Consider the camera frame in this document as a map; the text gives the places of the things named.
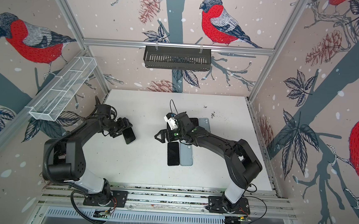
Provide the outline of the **blue case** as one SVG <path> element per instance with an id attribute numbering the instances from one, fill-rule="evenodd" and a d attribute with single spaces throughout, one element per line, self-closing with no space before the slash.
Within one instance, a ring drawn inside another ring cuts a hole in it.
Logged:
<path id="1" fill-rule="evenodd" d="M 193 164 L 193 150 L 192 145 L 181 142 L 180 147 L 180 165 L 181 166 L 192 166 Z"/>
<path id="2" fill-rule="evenodd" d="M 198 126 L 204 128 L 207 132 L 210 132 L 210 122 L 208 118 L 199 118 L 198 119 Z"/>

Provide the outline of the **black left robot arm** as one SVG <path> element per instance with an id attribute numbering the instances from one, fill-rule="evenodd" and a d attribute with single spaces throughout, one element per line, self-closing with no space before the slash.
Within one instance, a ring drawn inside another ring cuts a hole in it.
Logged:
<path id="1" fill-rule="evenodd" d="M 42 176 L 55 185 L 74 187 L 86 195 L 110 195 L 108 181 L 86 167 L 83 146 L 96 134 L 116 138 L 124 136 L 126 144 L 136 137 L 127 118 L 117 117 L 114 107 L 96 103 L 93 112 L 76 129 L 45 143 Z"/>

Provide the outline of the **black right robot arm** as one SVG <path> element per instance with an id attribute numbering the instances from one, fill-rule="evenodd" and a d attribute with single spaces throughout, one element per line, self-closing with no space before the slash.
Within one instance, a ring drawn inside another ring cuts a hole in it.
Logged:
<path id="1" fill-rule="evenodd" d="M 203 127 L 195 126 L 186 112 L 168 113 L 164 117 L 167 128 L 160 130 L 154 138 L 161 142 L 179 141 L 201 147 L 221 156 L 226 163 L 231 183 L 224 192 L 223 202 L 237 206 L 244 193 L 263 167 L 251 146 L 244 139 L 233 141 L 212 134 Z"/>

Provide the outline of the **white mesh tray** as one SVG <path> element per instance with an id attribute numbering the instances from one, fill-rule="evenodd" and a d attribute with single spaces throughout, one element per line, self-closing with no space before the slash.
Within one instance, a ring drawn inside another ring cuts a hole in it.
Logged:
<path id="1" fill-rule="evenodd" d="M 75 57 L 66 71 L 54 78 L 54 84 L 31 108 L 29 114 L 36 120 L 56 121 L 80 87 L 96 68 L 94 58 Z"/>

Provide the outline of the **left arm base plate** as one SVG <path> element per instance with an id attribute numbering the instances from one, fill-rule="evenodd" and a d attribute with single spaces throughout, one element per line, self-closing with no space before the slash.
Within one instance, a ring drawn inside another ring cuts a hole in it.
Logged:
<path id="1" fill-rule="evenodd" d="M 85 196 L 83 205 L 93 207 L 124 208 L 128 197 L 127 191 L 108 191 Z"/>

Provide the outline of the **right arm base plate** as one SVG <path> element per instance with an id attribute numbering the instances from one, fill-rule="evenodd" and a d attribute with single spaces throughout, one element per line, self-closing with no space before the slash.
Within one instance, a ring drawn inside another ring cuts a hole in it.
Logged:
<path id="1" fill-rule="evenodd" d="M 207 206 L 205 206 L 210 213 L 238 215 L 249 215 L 249 207 L 249 202 L 245 197 L 240 198 L 236 203 L 231 203 L 225 196 L 209 196 Z"/>

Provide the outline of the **aluminium mounting rail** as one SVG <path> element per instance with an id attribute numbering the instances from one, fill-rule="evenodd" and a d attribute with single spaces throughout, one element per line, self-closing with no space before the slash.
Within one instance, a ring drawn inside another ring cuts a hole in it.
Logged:
<path id="1" fill-rule="evenodd" d="M 206 214 L 205 206 L 209 196 L 221 197 L 219 191 L 163 189 L 159 187 L 113 186 L 112 191 L 127 191 L 128 197 L 125 210 L 173 212 L 188 214 Z M 249 202 L 250 218 L 258 218 L 262 215 L 267 218 L 280 220 L 296 220 L 289 200 L 278 198 L 275 195 L 262 193 L 261 195 L 247 194 Z"/>

